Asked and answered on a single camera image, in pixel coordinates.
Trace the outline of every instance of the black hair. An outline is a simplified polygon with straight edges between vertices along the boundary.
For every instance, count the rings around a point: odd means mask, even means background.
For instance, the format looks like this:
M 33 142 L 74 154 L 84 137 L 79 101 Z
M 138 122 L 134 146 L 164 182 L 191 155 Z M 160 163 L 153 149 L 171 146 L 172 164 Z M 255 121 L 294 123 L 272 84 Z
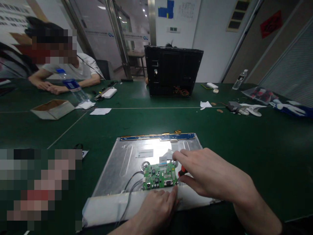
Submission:
M 172 40 L 171 43 L 167 43 L 167 44 L 165 45 L 165 47 L 173 47 L 172 44 L 173 44 L 173 40 Z
M 67 30 L 54 23 L 45 23 L 40 19 L 28 16 L 28 27 L 25 33 L 28 37 L 36 37 L 37 43 L 72 43 L 72 37 Z

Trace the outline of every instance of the light switch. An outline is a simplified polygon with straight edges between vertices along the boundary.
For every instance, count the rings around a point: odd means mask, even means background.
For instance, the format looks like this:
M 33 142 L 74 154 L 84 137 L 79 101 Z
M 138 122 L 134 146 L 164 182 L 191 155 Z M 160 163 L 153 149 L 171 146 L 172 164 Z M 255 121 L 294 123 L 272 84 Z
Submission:
M 180 33 L 180 28 L 167 26 L 166 32 L 167 33 Z

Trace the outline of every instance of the blue bottle label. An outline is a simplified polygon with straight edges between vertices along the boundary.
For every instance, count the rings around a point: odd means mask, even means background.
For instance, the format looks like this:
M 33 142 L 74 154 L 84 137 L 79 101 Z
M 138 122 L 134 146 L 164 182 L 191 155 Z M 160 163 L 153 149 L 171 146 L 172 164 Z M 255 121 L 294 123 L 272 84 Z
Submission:
M 79 84 L 76 82 L 75 79 L 67 79 L 67 80 L 63 80 L 63 84 L 69 89 L 75 89 L 75 88 L 79 88 Z

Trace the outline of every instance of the bottle cap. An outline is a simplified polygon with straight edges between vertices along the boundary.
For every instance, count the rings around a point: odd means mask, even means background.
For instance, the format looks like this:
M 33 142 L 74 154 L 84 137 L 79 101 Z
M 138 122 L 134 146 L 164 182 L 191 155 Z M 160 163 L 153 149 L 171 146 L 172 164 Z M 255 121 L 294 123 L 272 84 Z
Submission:
M 63 69 L 57 69 L 56 71 L 57 71 L 57 73 L 65 73 L 65 70 L 63 70 Z

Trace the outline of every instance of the hand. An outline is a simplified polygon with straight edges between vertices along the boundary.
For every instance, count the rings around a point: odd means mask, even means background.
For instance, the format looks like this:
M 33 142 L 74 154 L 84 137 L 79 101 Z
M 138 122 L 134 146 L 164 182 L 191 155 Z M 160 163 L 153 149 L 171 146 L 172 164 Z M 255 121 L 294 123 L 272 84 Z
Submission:
M 135 226 L 135 234 L 155 234 L 165 229 L 178 205 L 177 185 L 171 193 L 152 190 L 143 201 L 139 212 L 129 222 Z
M 249 175 L 208 148 L 175 151 L 173 159 L 179 161 L 193 176 L 183 175 L 180 181 L 201 196 L 246 203 L 258 195 Z
M 56 86 L 56 85 L 52 85 L 50 86 L 47 91 L 50 91 L 51 93 L 55 94 L 55 95 L 59 95 L 61 93 L 64 92 L 68 92 L 68 89 L 66 86 Z
M 48 88 L 50 86 L 52 86 L 52 84 L 50 82 L 43 82 L 43 81 L 35 81 L 32 82 L 38 89 L 41 90 L 48 90 Z

